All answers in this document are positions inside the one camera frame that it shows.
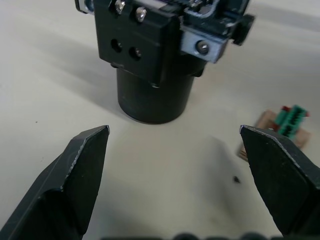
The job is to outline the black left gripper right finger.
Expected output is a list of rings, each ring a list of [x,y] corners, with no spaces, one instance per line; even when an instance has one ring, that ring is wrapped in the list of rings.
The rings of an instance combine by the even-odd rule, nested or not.
[[[239,129],[255,186],[283,237],[320,238],[320,168],[288,137]]]

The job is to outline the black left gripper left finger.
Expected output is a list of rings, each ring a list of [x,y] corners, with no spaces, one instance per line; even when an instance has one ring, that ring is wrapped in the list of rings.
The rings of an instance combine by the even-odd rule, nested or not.
[[[81,240],[101,185],[110,128],[74,136],[35,179],[0,230],[2,240]]]

